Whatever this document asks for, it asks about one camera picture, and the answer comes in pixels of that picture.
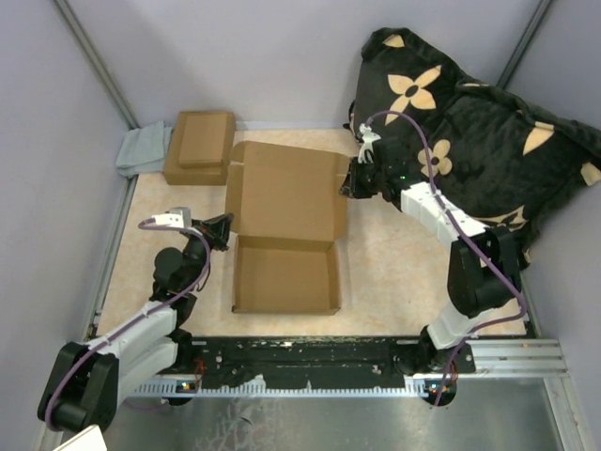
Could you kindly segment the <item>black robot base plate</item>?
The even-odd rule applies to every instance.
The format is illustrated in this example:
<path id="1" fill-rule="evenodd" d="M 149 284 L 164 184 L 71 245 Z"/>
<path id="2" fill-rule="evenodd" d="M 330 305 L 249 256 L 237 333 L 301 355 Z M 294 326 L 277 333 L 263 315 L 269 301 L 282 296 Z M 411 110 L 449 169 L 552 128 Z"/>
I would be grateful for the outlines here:
<path id="1" fill-rule="evenodd" d="M 205 389 L 238 388 L 261 377 L 269 389 L 403 388 L 417 374 L 475 372 L 471 348 L 437 350 L 419 336 L 203 336 L 159 372 L 190 375 Z"/>

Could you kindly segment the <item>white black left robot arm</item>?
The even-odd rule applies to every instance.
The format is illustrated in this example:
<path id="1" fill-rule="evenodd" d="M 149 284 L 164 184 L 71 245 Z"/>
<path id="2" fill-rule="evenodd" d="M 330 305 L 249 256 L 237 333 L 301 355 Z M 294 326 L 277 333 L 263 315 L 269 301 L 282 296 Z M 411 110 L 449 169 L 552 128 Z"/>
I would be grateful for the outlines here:
<path id="1" fill-rule="evenodd" d="M 210 278 L 212 252 L 228 249 L 233 222 L 231 213 L 195 220 L 189 209 L 174 208 L 139 223 L 141 230 L 174 231 L 187 242 L 155 256 L 150 297 L 132 318 L 57 353 L 38 407 L 48 429 L 107 429 L 143 382 L 168 368 L 182 373 L 193 366 L 192 336 L 182 326 Z"/>

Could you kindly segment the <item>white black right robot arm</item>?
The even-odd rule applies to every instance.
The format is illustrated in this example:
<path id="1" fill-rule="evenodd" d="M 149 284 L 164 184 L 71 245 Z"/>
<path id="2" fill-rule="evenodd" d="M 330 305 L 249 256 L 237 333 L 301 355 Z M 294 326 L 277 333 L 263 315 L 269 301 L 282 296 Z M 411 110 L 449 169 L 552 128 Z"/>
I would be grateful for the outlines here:
<path id="1" fill-rule="evenodd" d="M 430 231 L 449 254 L 447 304 L 424 327 L 418 358 L 439 372 L 470 337 L 483 329 L 522 319 L 527 312 L 513 234 L 469 217 L 447 199 L 433 180 L 411 172 L 397 145 L 364 138 L 351 159 L 340 193 L 353 199 L 377 194 Z"/>

